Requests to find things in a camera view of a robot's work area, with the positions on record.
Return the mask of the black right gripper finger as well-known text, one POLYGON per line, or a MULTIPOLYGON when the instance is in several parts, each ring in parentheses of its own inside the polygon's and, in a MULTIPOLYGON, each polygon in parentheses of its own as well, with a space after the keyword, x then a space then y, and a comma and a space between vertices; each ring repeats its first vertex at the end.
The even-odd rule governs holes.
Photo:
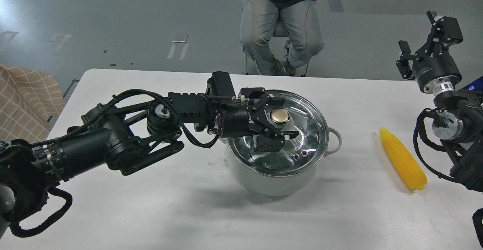
POLYGON ((415 55, 412 54, 412 50, 410 49, 407 41, 399 40, 398 45, 400 47, 401 53, 400 59, 397 60, 395 63, 397 69, 399 70, 403 79, 415 80, 415 73, 409 65, 409 61, 414 61, 415 55))
POLYGON ((432 28, 425 43, 425 53, 447 52, 450 46, 463 42, 464 38, 457 18, 438 16, 436 11, 427 11, 426 14, 432 28))

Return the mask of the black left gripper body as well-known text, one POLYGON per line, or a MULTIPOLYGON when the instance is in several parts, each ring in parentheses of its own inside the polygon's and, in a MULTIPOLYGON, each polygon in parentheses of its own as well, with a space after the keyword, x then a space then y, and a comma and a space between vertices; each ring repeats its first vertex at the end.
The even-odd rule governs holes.
POLYGON ((248 104, 222 101, 219 114, 220 138, 258 135, 269 128, 264 105, 259 101, 249 101, 248 104))

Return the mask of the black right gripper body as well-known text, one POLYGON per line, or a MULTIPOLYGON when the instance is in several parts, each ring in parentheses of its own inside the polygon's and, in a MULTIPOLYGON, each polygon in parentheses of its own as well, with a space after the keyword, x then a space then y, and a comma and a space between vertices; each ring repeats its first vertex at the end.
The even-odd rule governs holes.
POLYGON ((449 51, 431 53, 429 50, 417 51, 413 70, 421 92, 431 93, 433 84, 440 78, 448 79, 453 85, 462 80, 461 73, 449 51))

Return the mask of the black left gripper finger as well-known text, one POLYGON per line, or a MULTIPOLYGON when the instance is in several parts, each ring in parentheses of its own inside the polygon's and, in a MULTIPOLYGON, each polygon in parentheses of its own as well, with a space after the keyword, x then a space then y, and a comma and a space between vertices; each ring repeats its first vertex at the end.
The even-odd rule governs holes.
POLYGON ((259 111, 265 107, 282 107, 285 103, 284 97, 271 95, 265 88, 242 88, 240 96, 248 99, 247 109, 259 111))
POLYGON ((261 153, 278 152, 285 146, 287 140, 295 139, 300 135, 292 122, 285 124, 256 122, 254 129, 253 150, 261 153))

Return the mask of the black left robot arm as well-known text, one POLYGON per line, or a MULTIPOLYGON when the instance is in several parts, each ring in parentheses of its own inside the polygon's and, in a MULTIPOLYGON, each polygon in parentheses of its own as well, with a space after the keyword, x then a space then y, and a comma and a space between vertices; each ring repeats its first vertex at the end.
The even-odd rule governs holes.
POLYGON ((39 143, 1 142, 1 234, 36 236, 71 207, 70 193, 58 188, 102 164, 128 176, 180 152, 179 137, 203 148, 219 138, 253 137, 256 152, 278 152, 298 131, 276 121, 285 99, 264 88, 235 94, 227 72, 216 71, 205 93, 166 97, 142 89, 124 91, 81 117, 67 134, 39 143))

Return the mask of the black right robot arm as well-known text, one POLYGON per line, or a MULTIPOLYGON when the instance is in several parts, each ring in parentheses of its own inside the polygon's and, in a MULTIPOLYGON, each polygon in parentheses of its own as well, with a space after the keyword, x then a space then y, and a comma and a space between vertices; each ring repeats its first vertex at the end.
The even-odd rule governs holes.
POLYGON ((399 41, 396 61, 402 78, 416 80, 421 92, 434 95, 435 108, 424 109, 416 119, 413 144, 419 160, 433 174, 461 184, 468 190, 483 191, 482 106, 457 91, 462 76, 449 47, 463 41, 456 18, 428 11, 431 30, 423 46, 412 53, 406 41, 399 41), (444 175, 422 158, 418 139, 433 150, 448 154, 452 168, 444 175))

